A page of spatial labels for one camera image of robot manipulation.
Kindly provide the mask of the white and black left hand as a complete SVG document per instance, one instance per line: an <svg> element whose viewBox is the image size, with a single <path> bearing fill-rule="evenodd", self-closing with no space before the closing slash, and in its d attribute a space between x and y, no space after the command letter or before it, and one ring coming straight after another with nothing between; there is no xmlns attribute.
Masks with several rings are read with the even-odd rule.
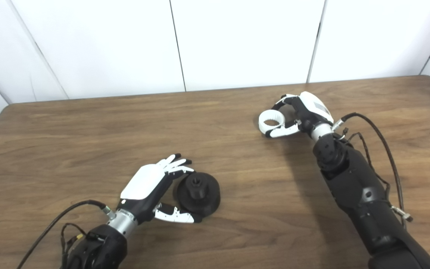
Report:
<svg viewBox="0 0 430 269"><path fill-rule="evenodd" d="M117 210L130 213L137 225L153 218L166 222L201 223L201 216L161 202L174 180L195 173L188 167L191 163L177 153L155 164L141 166L122 190Z"/></svg>

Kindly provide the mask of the white and black right hand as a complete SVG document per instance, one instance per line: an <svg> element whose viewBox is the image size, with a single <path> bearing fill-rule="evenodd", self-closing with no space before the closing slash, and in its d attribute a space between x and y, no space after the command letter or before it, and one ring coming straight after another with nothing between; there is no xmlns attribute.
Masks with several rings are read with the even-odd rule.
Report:
<svg viewBox="0 0 430 269"><path fill-rule="evenodd" d="M295 119L287 121L280 109L290 105ZM333 117L324 103L314 94L302 92L299 95L285 94L271 109L258 117L258 129L268 138L307 133L313 141L333 133Z"/></svg>

